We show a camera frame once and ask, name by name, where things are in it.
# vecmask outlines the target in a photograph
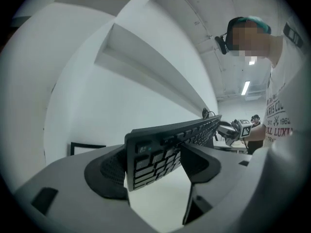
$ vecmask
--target ceiling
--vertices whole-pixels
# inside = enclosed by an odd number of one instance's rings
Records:
[[[238,16],[258,16],[278,35],[288,18],[283,0],[155,0],[189,36],[209,73],[217,100],[240,96],[250,81],[246,100],[265,95],[270,75],[267,59],[249,65],[245,57],[222,55],[214,37],[226,32],[228,22]]]

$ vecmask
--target keyboard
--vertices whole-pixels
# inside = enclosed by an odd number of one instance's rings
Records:
[[[127,184],[138,190],[174,171],[180,163],[180,144],[206,146],[212,141],[221,116],[132,130],[125,136]]]

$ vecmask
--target black frame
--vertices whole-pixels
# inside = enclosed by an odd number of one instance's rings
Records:
[[[74,148],[79,147],[79,148],[85,148],[85,149],[101,149],[106,147],[106,145],[90,145],[90,144],[83,144],[83,143],[77,143],[77,142],[72,142],[70,145],[70,155],[74,155]]]

